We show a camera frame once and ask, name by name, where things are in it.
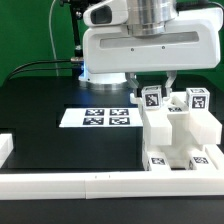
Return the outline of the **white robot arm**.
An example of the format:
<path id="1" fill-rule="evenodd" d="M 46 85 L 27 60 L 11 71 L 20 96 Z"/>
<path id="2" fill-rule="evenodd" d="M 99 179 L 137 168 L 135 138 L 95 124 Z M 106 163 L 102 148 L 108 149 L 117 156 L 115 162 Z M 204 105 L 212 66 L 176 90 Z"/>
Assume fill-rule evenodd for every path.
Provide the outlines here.
<path id="1" fill-rule="evenodd" d="M 221 58 L 224 8 L 213 2 L 104 0 L 84 15 L 86 69 L 124 73 L 139 95 L 137 72 L 214 68 Z"/>

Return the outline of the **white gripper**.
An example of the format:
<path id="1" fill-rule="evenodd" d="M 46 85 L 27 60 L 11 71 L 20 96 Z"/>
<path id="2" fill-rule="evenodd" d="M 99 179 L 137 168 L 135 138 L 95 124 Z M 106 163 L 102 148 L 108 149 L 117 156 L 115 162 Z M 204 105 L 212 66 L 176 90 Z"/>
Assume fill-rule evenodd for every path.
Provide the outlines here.
<path id="1" fill-rule="evenodd" d="M 93 26 L 83 38 L 85 66 L 92 74 L 127 72 L 135 97 L 141 89 L 133 72 L 167 71 L 162 94 L 170 97 L 175 70 L 214 68 L 220 62 L 222 23 L 223 12 L 215 7 L 182 11 L 158 35 L 134 37 L 125 25 Z"/>

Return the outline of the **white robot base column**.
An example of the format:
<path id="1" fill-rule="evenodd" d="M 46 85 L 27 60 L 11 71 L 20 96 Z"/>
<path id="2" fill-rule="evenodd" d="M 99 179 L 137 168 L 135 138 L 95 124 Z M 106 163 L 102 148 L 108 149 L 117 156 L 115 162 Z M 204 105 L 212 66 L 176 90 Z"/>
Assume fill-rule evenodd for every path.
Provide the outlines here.
<path id="1" fill-rule="evenodd" d="M 78 79 L 82 87 L 97 91 L 116 91 L 127 86 L 124 73 L 91 74 L 84 71 Z"/>

